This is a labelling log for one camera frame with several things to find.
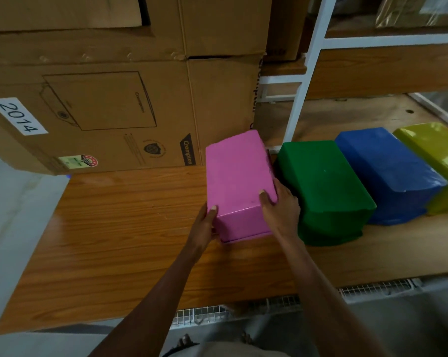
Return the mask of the white metal shelf rack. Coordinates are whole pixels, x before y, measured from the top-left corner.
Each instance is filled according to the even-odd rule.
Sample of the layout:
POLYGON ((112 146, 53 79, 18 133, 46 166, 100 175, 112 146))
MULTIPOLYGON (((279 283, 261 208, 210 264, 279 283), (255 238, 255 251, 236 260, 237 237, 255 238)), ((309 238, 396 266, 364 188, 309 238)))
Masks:
POLYGON ((448 28, 328 37, 336 1, 322 0, 303 60, 262 68, 258 102, 293 102, 283 142, 292 141, 306 99, 448 89, 448 28))

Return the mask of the green wrapped box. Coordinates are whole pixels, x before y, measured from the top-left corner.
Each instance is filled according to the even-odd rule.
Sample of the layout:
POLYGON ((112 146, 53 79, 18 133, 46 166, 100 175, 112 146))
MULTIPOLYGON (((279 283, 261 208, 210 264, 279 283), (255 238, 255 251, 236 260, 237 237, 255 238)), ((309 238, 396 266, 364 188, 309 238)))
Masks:
POLYGON ((274 171, 298 198, 306 245, 337 246, 363 235, 377 205, 334 141, 283 143, 274 171))

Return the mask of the person's right forearm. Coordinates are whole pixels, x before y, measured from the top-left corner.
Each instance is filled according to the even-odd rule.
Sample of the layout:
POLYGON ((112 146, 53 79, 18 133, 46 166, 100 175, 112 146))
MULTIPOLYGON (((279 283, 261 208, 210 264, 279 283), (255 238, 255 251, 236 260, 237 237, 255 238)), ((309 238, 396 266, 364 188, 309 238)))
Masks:
POLYGON ((351 311, 297 235, 276 234, 320 357, 392 357, 351 311))

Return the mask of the blue wrapped box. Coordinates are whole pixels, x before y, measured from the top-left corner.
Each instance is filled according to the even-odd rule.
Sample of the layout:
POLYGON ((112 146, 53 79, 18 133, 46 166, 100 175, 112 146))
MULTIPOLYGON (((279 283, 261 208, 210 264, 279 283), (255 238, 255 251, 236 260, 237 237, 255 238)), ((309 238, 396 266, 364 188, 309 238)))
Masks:
POLYGON ((385 128, 340 132, 335 143, 376 203, 369 224, 393 226, 423 216, 448 185, 385 128))

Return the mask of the plain cardboard box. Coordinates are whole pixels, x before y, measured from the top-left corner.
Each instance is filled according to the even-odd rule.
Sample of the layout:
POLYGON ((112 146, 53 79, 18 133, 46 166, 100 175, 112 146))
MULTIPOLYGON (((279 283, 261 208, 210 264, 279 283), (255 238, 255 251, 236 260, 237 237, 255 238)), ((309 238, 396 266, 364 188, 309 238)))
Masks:
POLYGON ((273 0, 139 0, 160 59, 263 55, 273 0))

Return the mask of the pink box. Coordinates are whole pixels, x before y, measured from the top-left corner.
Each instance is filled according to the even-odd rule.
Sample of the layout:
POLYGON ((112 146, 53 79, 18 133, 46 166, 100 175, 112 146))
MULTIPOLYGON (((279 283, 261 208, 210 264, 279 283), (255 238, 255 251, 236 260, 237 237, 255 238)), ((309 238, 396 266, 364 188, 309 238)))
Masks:
POLYGON ((258 131, 250 130, 205 149, 207 204, 217 206, 214 228, 222 244, 271 234, 259 192, 271 202, 278 196, 268 151, 258 131))

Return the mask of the large printed cardboard box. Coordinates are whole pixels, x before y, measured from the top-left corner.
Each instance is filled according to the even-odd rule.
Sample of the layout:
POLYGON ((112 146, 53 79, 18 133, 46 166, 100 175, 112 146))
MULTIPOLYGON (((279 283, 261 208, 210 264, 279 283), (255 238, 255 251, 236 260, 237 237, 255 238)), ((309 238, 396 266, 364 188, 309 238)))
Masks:
POLYGON ((205 149, 252 128, 258 55, 0 66, 0 159, 81 174, 205 165, 205 149))

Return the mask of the yellow-green wrapped box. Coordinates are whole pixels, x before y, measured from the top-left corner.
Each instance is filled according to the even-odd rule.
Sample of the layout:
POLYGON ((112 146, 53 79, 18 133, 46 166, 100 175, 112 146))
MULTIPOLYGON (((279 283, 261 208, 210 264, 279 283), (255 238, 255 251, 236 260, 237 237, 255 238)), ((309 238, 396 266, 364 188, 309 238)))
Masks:
MULTIPOLYGON (((401 127, 393 135, 448 182, 448 127, 440 122, 401 127)), ((448 212, 448 184, 426 206, 434 216, 448 212)))

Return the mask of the person's left forearm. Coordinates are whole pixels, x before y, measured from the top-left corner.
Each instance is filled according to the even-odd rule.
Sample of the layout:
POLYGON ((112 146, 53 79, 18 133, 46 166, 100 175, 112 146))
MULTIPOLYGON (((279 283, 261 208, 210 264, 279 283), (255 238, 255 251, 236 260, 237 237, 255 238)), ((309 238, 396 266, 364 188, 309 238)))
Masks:
POLYGON ((145 298, 88 357, 159 357, 190 272, 203 248, 186 244, 145 298))

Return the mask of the person's right hand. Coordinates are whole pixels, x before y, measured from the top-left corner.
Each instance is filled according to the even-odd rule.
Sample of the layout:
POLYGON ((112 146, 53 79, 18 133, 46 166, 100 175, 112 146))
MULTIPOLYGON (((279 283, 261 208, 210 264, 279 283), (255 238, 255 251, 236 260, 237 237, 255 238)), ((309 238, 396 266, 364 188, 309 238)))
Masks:
POLYGON ((263 216, 264 220, 280 244, 297 240, 300 215, 298 198, 277 178, 274 178, 274 186, 277 193, 278 214, 263 216))

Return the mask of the plastic-wrapped package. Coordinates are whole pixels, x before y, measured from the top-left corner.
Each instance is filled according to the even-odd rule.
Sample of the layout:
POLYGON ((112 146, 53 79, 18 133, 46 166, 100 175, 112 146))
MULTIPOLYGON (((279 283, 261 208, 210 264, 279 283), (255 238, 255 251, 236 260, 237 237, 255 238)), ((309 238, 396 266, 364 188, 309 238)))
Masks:
POLYGON ((448 0, 382 0, 375 27, 448 27, 448 0))

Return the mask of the narrow cardboard box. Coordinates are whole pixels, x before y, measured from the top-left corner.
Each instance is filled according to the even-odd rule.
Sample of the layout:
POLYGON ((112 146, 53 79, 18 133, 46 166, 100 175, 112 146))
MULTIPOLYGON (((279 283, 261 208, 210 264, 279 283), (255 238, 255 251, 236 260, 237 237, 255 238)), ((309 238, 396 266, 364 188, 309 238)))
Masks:
POLYGON ((294 61, 310 0, 272 0, 264 62, 294 61))

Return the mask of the person's left hand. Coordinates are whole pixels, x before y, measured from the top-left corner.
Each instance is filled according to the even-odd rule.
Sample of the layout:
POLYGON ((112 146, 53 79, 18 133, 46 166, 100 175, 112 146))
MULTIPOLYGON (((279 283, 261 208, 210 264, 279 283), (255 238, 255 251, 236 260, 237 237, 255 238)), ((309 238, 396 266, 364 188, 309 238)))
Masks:
POLYGON ((204 218, 209 211, 207 203, 200 208, 185 243, 185 250, 195 259, 199 259, 206 250, 210 241, 214 238, 214 229, 207 229, 204 218))

